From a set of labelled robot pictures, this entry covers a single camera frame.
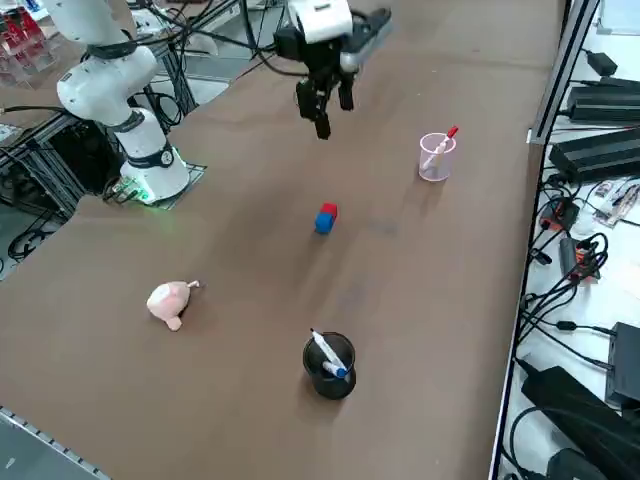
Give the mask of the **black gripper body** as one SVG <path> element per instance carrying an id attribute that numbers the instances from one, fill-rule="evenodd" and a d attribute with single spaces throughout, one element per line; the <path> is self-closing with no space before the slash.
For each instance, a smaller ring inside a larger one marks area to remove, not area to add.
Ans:
<path id="1" fill-rule="evenodd" d="M 341 67 L 340 55 L 348 44 L 346 38 L 334 38 L 316 43 L 300 44 L 300 61 L 308 73 L 299 81 L 300 89 L 351 88 L 351 74 Z"/>

